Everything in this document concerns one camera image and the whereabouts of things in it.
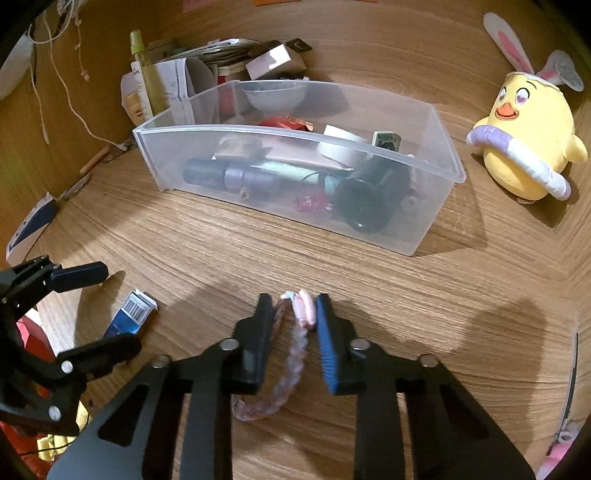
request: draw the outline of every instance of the pink braided strap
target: pink braided strap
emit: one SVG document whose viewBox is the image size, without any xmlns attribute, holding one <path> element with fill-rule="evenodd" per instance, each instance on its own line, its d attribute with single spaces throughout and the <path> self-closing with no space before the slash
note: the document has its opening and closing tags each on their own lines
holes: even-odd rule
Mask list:
<svg viewBox="0 0 591 480">
<path fill-rule="evenodd" d="M 285 374 L 271 395 L 252 403 L 246 403 L 240 395 L 232 395 L 232 413 L 239 420 L 260 420 L 274 414 L 287 402 L 300 381 L 307 353 L 307 334 L 316 326 L 316 308 L 314 301 L 305 290 L 300 290 L 296 294 L 292 291 L 285 292 L 277 303 L 272 338 L 279 333 L 281 322 L 285 317 L 287 299 L 291 300 L 296 321 L 291 329 L 290 353 L 285 362 Z"/>
</svg>

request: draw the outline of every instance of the screw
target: screw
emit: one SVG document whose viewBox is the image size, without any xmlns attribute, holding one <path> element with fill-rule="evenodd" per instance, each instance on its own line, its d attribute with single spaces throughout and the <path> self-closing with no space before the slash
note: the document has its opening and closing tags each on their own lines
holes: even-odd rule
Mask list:
<svg viewBox="0 0 591 480">
<path fill-rule="evenodd" d="M 71 374 L 72 370 L 74 370 L 74 365 L 69 360 L 65 360 L 61 363 L 61 371 L 64 372 L 66 375 Z"/>
<path fill-rule="evenodd" d="M 61 412 L 60 409 L 55 405 L 49 407 L 49 418 L 51 418 L 53 421 L 60 421 Z"/>
<path fill-rule="evenodd" d="M 371 346 L 371 343 L 365 338 L 356 338 L 355 340 L 351 340 L 350 345 L 353 350 L 367 350 Z"/>
<path fill-rule="evenodd" d="M 170 357 L 168 355 L 156 355 L 150 362 L 150 365 L 152 365 L 153 368 L 164 368 L 168 366 L 169 363 Z"/>
<path fill-rule="evenodd" d="M 240 343 L 235 338 L 226 338 L 220 342 L 220 348 L 225 352 L 231 352 L 236 350 L 240 346 Z"/>
<path fill-rule="evenodd" d="M 435 358 L 433 355 L 428 353 L 427 355 L 421 355 L 418 360 L 421 362 L 421 365 L 427 368 L 436 367 L 439 363 L 439 360 Z"/>
</svg>

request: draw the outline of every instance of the wooden surface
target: wooden surface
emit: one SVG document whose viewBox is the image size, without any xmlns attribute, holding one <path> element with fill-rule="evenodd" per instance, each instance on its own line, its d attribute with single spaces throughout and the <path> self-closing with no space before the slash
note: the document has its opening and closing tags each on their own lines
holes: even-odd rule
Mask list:
<svg viewBox="0 0 591 480">
<path fill-rule="evenodd" d="M 537 465 L 564 406 L 574 311 L 551 232 L 478 163 L 466 167 L 470 183 L 453 190 L 406 258 L 238 206 L 159 193 L 139 154 L 126 154 L 95 170 L 33 252 L 65 266 L 102 260 L 115 275 L 103 288 L 51 295 L 41 318 L 59 351 L 100 338 L 133 288 L 158 300 L 141 356 L 90 386 L 102 406 L 155 353 L 184 358 L 230 334 L 258 293 L 325 291 L 388 352 L 439 356 Z M 480 228 L 464 236 L 471 225 Z M 350 477 L 354 404 L 328 395 L 312 352 L 287 408 L 236 423 L 237 478 Z"/>
<path fill-rule="evenodd" d="M 74 21 L 53 45 L 57 67 L 66 81 L 72 104 L 100 137 L 123 141 L 133 124 L 121 107 L 119 82 L 131 71 L 129 32 L 142 29 L 146 42 L 158 39 L 154 0 L 90 0 L 80 12 L 82 63 L 90 75 L 80 75 L 78 36 Z M 56 7 L 47 10 L 52 32 Z M 46 40 L 41 18 L 37 40 Z M 37 49 L 37 89 L 50 144 L 43 140 L 37 98 L 27 72 L 6 99 L 0 101 L 0 245 L 2 249 L 31 208 L 49 191 L 59 196 L 78 177 L 80 168 L 104 145 L 90 137 L 67 104 L 65 90 L 49 59 L 49 46 Z M 4 256 L 0 265 L 4 265 Z"/>
<path fill-rule="evenodd" d="M 52 345 L 59 351 L 100 338 L 133 288 L 152 294 L 161 311 L 140 357 L 91 384 L 88 395 L 104 405 L 155 353 L 200 353 L 252 313 L 260 292 L 277 298 L 286 288 L 305 288 L 329 293 L 337 313 L 388 352 L 439 356 L 538 466 L 564 408 L 572 334 L 585 307 L 574 295 L 584 292 L 585 270 L 573 271 L 584 260 L 585 235 L 576 226 L 591 193 L 582 186 L 568 209 L 552 200 L 523 207 L 491 180 L 464 140 L 510 70 L 482 15 L 493 9 L 505 16 L 534 67 L 555 48 L 571 53 L 556 27 L 527 0 L 304 0 L 260 8 L 220 0 L 186 15 L 180 5 L 162 2 L 158 14 L 162 34 L 181 43 L 300 37 L 314 47 L 305 61 L 316 78 L 435 104 L 467 180 L 407 258 L 242 207 L 159 193 L 137 152 L 100 166 L 34 247 L 33 254 L 65 266 L 103 260 L 115 273 L 103 287 L 40 304 Z M 577 133 L 589 145 L 586 97 L 569 99 Z M 573 169 L 577 185 L 586 172 Z M 575 236 L 578 246 L 569 243 Z M 273 354 L 271 361 L 282 359 Z M 286 408 L 254 424 L 234 423 L 236 478 L 350 478 L 355 405 L 327 394 L 318 363 L 313 345 Z"/>
<path fill-rule="evenodd" d="M 547 0 L 541 2 L 544 12 L 565 33 L 569 41 L 588 66 L 591 66 L 591 51 L 579 33 L 570 26 L 566 17 Z M 584 99 L 585 104 L 591 99 L 589 82 Z M 591 111 L 578 108 L 575 121 L 580 127 L 579 137 L 586 145 L 591 145 Z M 577 359 L 577 377 L 575 382 L 573 404 L 569 418 L 575 421 L 584 420 L 591 408 L 591 225 L 589 210 L 591 208 L 591 172 L 584 165 L 572 166 L 569 172 L 571 183 L 577 185 L 576 201 L 571 203 L 564 221 L 556 228 L 556 236 L 564 252 L 564 269 L 567 282 L 571 288 L 571 296 L 577 310 L 579 331 L 579 355 Z"/>
</svg>

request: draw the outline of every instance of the clear plastic bin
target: clear plastic bin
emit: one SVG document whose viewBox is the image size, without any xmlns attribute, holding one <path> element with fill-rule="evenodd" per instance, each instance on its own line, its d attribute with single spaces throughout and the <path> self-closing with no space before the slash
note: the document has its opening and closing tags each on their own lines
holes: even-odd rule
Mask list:
<svg viewBox="0 0 591 480">
<path fill-rule="evenodd" d="M 273 115 L 313 132 L 260 127 Z M 326 125 L 355 140 L 323 135 Z M 399 152 L 372 146 L 394 131 Z M 308 80 L 229 82 L 134 130 L 161 190 L 193 192 L 412 255 L 466 175 L 435 107 Z"/>
</svg>

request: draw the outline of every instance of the bunny ears headband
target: bunny ears headband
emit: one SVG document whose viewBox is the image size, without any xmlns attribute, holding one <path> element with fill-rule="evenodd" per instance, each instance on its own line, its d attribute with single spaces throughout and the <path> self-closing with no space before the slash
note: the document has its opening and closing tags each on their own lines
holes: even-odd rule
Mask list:
<svg viewBox="0 0 591 480">
<path fill-rule="evenodd" d="M 525 54 L 521 42 L 509 24 L 492 12 L 484 16 L 484 28 L 518 72 L 534 75 L 534 68 Z M 581 92 L 583 81 L 574 68 L 573 60 L 562 50 L 554 50 L 543 69 L 535 74 L 536 80 L 550 85 L 568 85 Z"/>
</svg>

